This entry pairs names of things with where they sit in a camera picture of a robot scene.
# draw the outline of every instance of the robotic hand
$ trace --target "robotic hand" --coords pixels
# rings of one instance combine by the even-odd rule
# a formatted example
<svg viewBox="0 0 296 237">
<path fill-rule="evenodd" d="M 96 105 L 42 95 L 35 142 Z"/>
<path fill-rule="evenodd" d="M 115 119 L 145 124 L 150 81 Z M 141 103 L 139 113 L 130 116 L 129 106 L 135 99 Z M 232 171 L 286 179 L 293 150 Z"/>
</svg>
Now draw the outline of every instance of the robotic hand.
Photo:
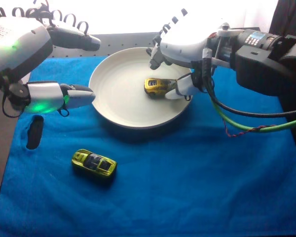
<svg viewBox="0 0 296 237">
<path fill-rule="evenodd" d="M 81 85 L 58 84 L 54 81 L 20 83 L 21 78 L 36 68 L 53 51 L 53 44 L 67 48 L 95 51 L 100 41 L 74 27 L 49 20 L 42 24 L 34 18 L 0 18 L 0 90 L 15 110 L 27 113 L 58 111 L 68 116 L 67 109 L 90 104 L 95 94 Z"/>
<path fill-rule="evenodd" d="M 166 98 L 178 99 L 206 89 L 215 99 L 212 82 L 205 81 L 211 79 L 216 66 L 235 70 L 238 84 L 265 95 L 296 92 L 296 37 L 263 33 L 259 28 L 232 29 L 213 17 L 196 30 L 193 15 L 184 9 L 182 13 L 179 20 L 174 17 L 164 25 L 153 40 L 154 49 L 147 50 L 153 70 L 162 62 L 194 69 L 177 80 L 176 89 Z"/>
</svg>

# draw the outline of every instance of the gold toy car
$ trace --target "gold toy car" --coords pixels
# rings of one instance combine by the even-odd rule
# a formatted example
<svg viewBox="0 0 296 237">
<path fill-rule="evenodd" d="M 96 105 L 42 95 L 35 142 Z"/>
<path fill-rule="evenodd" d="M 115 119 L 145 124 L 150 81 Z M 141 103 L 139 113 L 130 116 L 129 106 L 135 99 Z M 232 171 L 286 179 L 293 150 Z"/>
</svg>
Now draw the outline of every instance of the gold toy car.
<svg viewBox="0 0 296 237">
<path fill-rule="evenodd" d="M 116 161 L 94 154 L 85 149 L 76 151 L 72 159 L 72 164 L 75 167 L 79 167 L 104 178 L 111 177 L 117 167 Z"/>
<path fill-rule="evenodd" d="M 174 89 L 175 82 L 173 79 L 148 78 L 145 80 L 144 89 L 150 97 L 164 96 Z"/>
</svg>

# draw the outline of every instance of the perforated metal panel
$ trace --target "perforated metal panel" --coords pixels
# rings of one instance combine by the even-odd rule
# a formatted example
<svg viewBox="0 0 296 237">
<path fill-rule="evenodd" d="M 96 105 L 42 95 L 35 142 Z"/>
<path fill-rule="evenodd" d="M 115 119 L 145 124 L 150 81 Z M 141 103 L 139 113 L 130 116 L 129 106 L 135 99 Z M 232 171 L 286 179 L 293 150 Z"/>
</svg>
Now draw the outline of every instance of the perforated metal panel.
<svg viewBox="0 0 296 237">
<path fill-rule="evenodd" d="M 101 47 L 96 52 L 84 51 L 82 49 L 67 49 L 54 46 L 50 58 L 64 57 L 91 57 L 91 56 L 109 56 L 113 53 L 126 48 L 133 47 L 152 47 L 152 39 L 157 35 L 152 33 L 133 33 L 133 34 L 109 34 L 94 35 L 101 40 Z"/>
</svg>

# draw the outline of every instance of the white background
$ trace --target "white background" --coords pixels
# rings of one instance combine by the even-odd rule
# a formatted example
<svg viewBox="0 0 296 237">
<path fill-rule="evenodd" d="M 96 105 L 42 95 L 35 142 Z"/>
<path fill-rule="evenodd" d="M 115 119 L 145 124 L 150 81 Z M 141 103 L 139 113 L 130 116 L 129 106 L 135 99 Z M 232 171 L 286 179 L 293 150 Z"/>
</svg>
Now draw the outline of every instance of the white background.
<svg viewBox="0 0 296 237">
<path fill-rule="evenodd" d="M 185 8 L 194 14 L 195 30 L 201 30 L 204 21 L 198 17 L 223 18 L 231 27 L 260 27 L 268 32 L 278 0 L 50 0 L 50 11 L 59 9 L 63 17 L 73 13 L 79 21 L 89 23 L 89 34 L 158 32 L 173 16 L 182 15 Z M 7 16 L 16 6 L 26 11 L 40 5 L 32 0 L 0 0 Z"/>
</svg>

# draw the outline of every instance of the green cable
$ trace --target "green cable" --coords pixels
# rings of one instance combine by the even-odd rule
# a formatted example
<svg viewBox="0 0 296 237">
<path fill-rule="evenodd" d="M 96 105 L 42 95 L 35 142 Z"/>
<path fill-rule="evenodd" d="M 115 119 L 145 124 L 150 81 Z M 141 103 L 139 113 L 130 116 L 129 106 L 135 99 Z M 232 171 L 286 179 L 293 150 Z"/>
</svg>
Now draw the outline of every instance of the green cable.
<svg viewBox="0 0 296 237">
<path fill-rule="evenodd" d="M 229 117 L 227 117 L 220 109 L 220 107 L 214 102 L 212 101 L 215 110 L 218 112 L 218 114 L 228 123 L 230 123 L 230 125 L 239 128 L 240 130 L 244 130 L 244 131 L 248 131 L 250 129 L 253 129 L 254 127 L 248 127 L 242 124 L 239 124 L 233 120 L 231 120 Z M 296 127 L 296 120 L 291 121 L 291 122 L 287 122 L 284 124 L 280 124 L 280 125 L 276 125 L 276 126 L 272 126 L 272 127 L 265 127 L 265 128 L 261 128 L 258 130 L 255 130 L 253 132 L 276 132 L 276 131 L 281 131 L 284 129 L 288 129 L 288 128 L 292 128 L 292 127 Z"/>
</svg>

